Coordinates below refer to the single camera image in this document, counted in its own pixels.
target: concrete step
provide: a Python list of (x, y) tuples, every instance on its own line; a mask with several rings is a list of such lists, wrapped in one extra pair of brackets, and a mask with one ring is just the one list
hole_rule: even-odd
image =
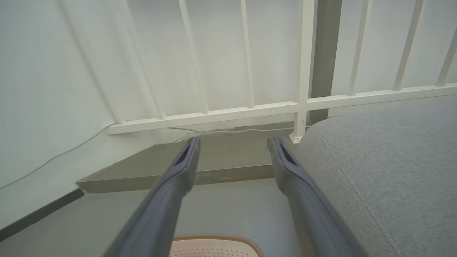
[[(293, 127), (292, 122), (234, 128), (230, 131), (290, 127)], [(286, 129), (200, 135), (202, 147), (195, 185), (273, 178), (266, 141), (269, 137), (281, 137), (295, 151), (297, 145), (292, 144), (288, 137), (291, 132), (292, 129)], [(86, 193), (149, 189), (168, 168), (184, 143), (185, 140), (154, 145), (79, 180), (77, 184)]]

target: gray fabric upholstery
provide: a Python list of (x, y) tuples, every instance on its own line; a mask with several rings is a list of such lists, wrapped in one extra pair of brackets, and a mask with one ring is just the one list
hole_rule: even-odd
[(339, 116), (297, 158), (370, 256), (457, 256), (457, 108)]

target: gray floor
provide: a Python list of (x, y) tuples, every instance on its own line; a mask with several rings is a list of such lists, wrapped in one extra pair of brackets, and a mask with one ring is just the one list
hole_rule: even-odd
[[(1, 242), (0, 256), (101, 256), (145, 194), (84, 196)], [(245, 236), (266, 257), (300, 255), (287, 199), (274, 179), (195, 186), (176, 228), (190, 233)]]

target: railing post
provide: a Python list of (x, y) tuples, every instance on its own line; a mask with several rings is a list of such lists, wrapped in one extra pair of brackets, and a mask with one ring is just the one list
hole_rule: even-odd
[(243, 18), (244, 49), (246, 52), (246, 67), (248, 70), (249, 108), (254, 108), (254, 85), (252, 82), (251, 49), (249, 47), (248, 15), (246, 12), (246, 0), (241, 0), (241, 17)]
[(298, 87), (298, 112), (295, 114), (294, 144), (300, 142), (306, 128), (308, 93), (313, 81), (314, 43), (316, 40), (317, 0), (303, 0), (302, 44), (300, 54), (300, 84)]

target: white wall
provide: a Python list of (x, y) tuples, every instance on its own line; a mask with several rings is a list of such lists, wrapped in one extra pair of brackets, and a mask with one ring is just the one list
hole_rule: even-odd
[[(346, 94), (349, 89), (356, 49), (361, 0), (343, 0), (331, 95)], [(367, 47), (362, 55), (360, 92), (392, 89), (408, 34), (415, 0), (373, 0), (372, 16), (365, 35)], [(417, 29), (417, 44), (409, 56), (404, 87), (436, 83), (457, 27), (457, 1), (428, 0)], [(446, 83), (457, 82), (457, 58)], [(329, 117), (375, 109), (457, 103), (457, 96), (443, 96), (411, 101), (342, 107), (329, 110)]]

